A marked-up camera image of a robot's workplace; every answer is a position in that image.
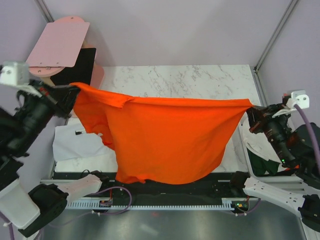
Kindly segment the orange t shirt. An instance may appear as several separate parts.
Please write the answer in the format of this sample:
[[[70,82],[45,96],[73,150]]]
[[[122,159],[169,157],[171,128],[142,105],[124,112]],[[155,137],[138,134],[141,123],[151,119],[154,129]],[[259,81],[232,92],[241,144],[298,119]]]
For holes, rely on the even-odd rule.
[[[181,185],[222,162],[248,99],[138,97],[77,82],[74,112],[87,133],[115,152],[116,180]]]

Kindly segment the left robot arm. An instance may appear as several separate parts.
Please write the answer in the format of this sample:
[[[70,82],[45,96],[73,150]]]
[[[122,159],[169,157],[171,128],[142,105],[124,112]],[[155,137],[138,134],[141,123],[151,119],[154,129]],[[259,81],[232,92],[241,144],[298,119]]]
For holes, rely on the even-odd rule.
[[[25,238],[39,233],[68,203],[89,195],[104,197],[110,191],[108,178],[100,171],[70,183],[24,188],[21,173],[29,149],[53,117],[70,116],[80,93],[76,86],[51,87],[37,81],[28,88],[17,91],[14,114],[0,110],[0,215]]]

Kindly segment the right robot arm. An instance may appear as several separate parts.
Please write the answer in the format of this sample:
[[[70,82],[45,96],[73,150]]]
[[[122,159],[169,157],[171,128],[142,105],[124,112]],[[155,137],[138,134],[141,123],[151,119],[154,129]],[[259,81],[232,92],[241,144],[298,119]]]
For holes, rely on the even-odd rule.
[[[257,177],[236,171],[229,183],[235,197],[247,195],[286,209],[310,229],[320,230],[320,128],[298,109],[304,124],[288,126],[290,114],[281,114],[281,103],[254,106],[246,111],[249,131],[266,136],[280,159],[283,171]]]

